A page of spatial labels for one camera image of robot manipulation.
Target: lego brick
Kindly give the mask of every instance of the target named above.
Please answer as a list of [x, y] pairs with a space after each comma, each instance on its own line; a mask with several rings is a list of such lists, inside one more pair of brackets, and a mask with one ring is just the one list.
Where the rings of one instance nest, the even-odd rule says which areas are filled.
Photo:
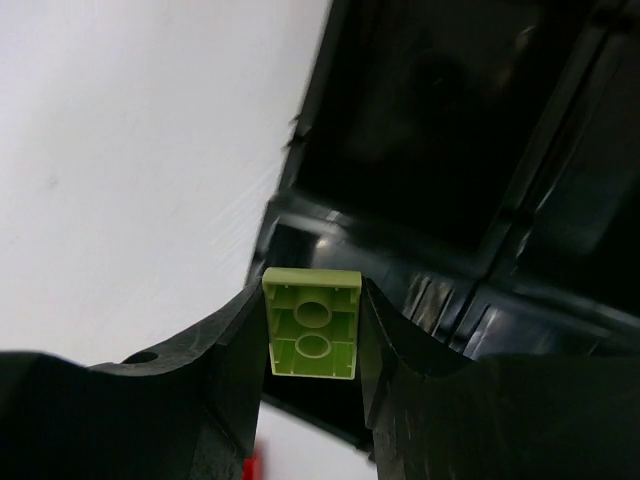
[[268, 268], [262, 286], [273, 374], [353, 379], [360, 272]]

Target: white wall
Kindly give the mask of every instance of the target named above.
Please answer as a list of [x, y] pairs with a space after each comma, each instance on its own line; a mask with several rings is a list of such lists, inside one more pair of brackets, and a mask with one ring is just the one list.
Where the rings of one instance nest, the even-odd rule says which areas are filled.
[[[0, 349], [120, 361], [241, 288], [327, 3], [0, 0]], [[260, 432], [274, 480], [373, 476]]]

